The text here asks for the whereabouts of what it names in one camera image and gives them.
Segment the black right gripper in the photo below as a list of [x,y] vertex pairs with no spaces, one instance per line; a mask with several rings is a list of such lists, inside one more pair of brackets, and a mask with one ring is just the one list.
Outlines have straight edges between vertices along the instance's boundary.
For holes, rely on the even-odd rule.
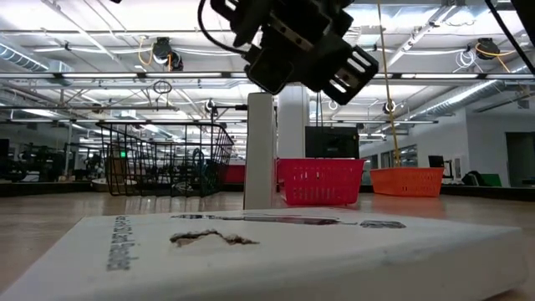
[[254,45],[273,48],[292,63],[287,84],[303,84],[346,105],[379,72],[374,57],[343,39],[353,22],[344,9],[354,0],[209,2],[230,23],[235,33],[232,50],[244,60]]

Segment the orange plastic bin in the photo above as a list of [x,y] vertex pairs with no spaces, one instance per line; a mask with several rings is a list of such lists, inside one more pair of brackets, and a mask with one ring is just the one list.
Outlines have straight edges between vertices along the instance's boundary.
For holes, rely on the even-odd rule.
[[443,168],[394,167],[370,171],[374,192],[388,196],[438,197]]

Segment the white box with device picture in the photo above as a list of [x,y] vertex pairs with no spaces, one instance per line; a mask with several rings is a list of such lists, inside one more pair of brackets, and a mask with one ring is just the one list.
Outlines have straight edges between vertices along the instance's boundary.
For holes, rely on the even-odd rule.
[[81,219],[0,301],[473,301],[516,288],[517,227],[286,208]]

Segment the red plastic bin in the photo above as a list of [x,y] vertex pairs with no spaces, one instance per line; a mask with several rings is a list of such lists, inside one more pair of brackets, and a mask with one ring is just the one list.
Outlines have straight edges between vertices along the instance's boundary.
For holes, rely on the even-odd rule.
[[280,159],[278,180],[289,206],[343,206],[358,201],[365,160]]

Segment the white building pillar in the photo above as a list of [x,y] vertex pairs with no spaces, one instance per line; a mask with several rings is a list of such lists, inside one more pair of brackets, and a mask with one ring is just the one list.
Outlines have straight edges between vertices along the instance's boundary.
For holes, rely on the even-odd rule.
[[309,122],[310,97],[305,87],[286,86],[278,95],[278,156],[305,157],[305,127]]

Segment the black monitor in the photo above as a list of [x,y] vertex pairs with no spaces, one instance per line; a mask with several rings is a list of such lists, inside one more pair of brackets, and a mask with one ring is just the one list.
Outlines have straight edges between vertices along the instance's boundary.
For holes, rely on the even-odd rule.
[[356,128],[306,126],[307,158],[359,159],[359,133]]

